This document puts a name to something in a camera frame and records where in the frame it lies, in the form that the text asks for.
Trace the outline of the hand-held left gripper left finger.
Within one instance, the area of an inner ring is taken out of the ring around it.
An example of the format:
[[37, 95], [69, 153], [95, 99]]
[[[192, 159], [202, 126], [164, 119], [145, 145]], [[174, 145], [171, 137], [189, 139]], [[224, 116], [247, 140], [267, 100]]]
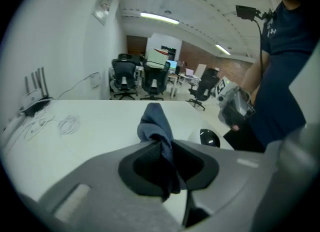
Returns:
[[118, 172], [126, 156], [156, 146], [139, 143], [85, 161], [42, 195], [39, 218], [52, 232], [179, 232], [160, 197], [136, 194]]

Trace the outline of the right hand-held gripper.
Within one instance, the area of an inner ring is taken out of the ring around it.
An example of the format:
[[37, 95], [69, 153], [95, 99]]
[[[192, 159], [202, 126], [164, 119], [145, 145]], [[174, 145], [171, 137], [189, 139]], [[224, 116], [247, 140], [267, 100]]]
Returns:
[[225, 76], [217, 83], [214, 97], [220, 108], [219, 120], [233, 131], [239, 130], [255, 113], [251, 94]]

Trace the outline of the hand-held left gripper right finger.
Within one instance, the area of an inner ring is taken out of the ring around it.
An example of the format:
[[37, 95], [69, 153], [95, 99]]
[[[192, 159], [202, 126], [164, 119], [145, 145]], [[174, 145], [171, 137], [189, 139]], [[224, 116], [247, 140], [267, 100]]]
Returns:
[[175, 140], [172, 148], [187, 189], [183, 227], [274, 227], [274, 146], [255, 153]]

